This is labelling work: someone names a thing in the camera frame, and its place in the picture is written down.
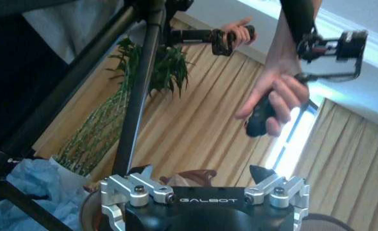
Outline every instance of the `black screw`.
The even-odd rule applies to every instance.
[[[138,186],[135,187],[135,192],[136,192],[136,193],[144,193],[144,186],[143,186],[143,185],[138,185]]]
[[[274,194],[282,195],[285,193],[285,188],[283,187],[275,187],[274,188]]]
[[[250,195],[246,195],[246,196],[245,196],[245,201],[246,201],[246,203],[247,203],[249,205],[253,205],[254,199],[253,199],[253,197],[251,197]]]

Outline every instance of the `silver clamp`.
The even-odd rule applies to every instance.
[[[174,189],[168,185],[162,185],[152,179],[144,177],[140,173],[130,175],[130,181],[135,185],[143,185],[155,202],[160,204],[171,204],[175,201]]]
[[[306,185],[303,178],[293,177],[287,181],[283,177],[273,174],[257,186],[245,189],[246,202],[250,205],[261,205],[269,194],[273,207],[294,206],[294,231],[299,231],[303,218],[309,215],[310,185]]]
[[[261,205],[265,202],[265,196],[271,193],[274,188],[283,184],[285,177],[278,174],[273,174],[258,185],[245,188],[245,198],[250,205]]]
[[[126,231],[122,209],[118,204],[131,203],[134,207],[148,204],[148,192],[143,185],[135,186],[119,175],[110,176],[100,182],[102,212],[110,218],[111,228]]]

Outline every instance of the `brown object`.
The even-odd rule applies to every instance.
[[[170,186],[208,186],[212,185],[212,178],[216,176],[215,170],[192,170],[178,173],[172,177],[160,177],[160,181],[163,184]]]

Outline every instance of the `finger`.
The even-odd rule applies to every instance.
[[[262,96],[266,94],[269,89],[271,88],[273,80],[270,78],[270,73],[265,73],[259,76],[259,79],[254,85],[251,90],[250,96],[235,114],[237,119],[246,119],[247,116],[251,114],[258,101],[261,100]]]
[[[245,35],[246,35],[245,42],[250,42],[251,41],[250,32],[246,27],[242,27],[242,30],[245,31]]]
[[[282,122],[283,124],[287,123],[291,120],[290,108],[285,99],[279,96],[275,90],[270,92],[269,100],[273,105],[274,111],[277,112],[277,118],[279,122]]]
[[[258,39],[258,33],[254,32],[253,38],[251,38],[250,42],[246,43],[246,44],[250,45],[257,39]]]
[[[247,116],[251,114],[255,105],[258,104],[262,98],[262,94],[254,90],[241,108],[241,110],[235,114],[237,119],[246,119]]]
[[[309,88],[305,86],[293,76],[282,75],[283,81],[291,91],[294,92],[295,96],[301,103],[306,103],[309,101],[310,93]]]
[[[266,130],[267,130],[267,134],[271,136],[279,136],[281,134],[281,125],[278,120],[274,117],[270,117],[266,120]]]
[[[290,109],[301,106],[301,101],[297,98],[294,92],[287,87],[286,83],[277,79],[273,83],[273,88],[277,91],[277,93],[281,95],[281,97],[285,99],[287,106]]]
[[[238,21],[235,24],[238,26],[246,26],[251,22],[251,20],[253,20],[253,17],[249,16],[247,18],[243,18],[241,21]]]
[[[246,35],[246,31],[243,30],[243,27],[239,27],[239,31],[242,34],[242,38],[241,38],[241,42],[239,42],[239,46],[247,41],[247,35]]]
[[[242,31],[238,29],[238,27],[233,30],[233,32],[235,33],[235,41],[233,42],[233,48],[238,48],[238,46],[242,43]]]

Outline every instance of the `potted plant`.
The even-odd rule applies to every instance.
[[[123,39],[118,44],[118,54],[110,55],[110,58],[119,59],[116,69],[110,69],[116,72],[114,78],[120,79],[119,90],[90,114],[52,159],[63,168],[80,176],[88,176],[119,140],[140,56],[142,46],[128,38]],[[178,87],[180,95],[184,80],[187,85],[187,78],[186,53],[182,47],[160,46],[148,92],[152,90],[174,92]]]

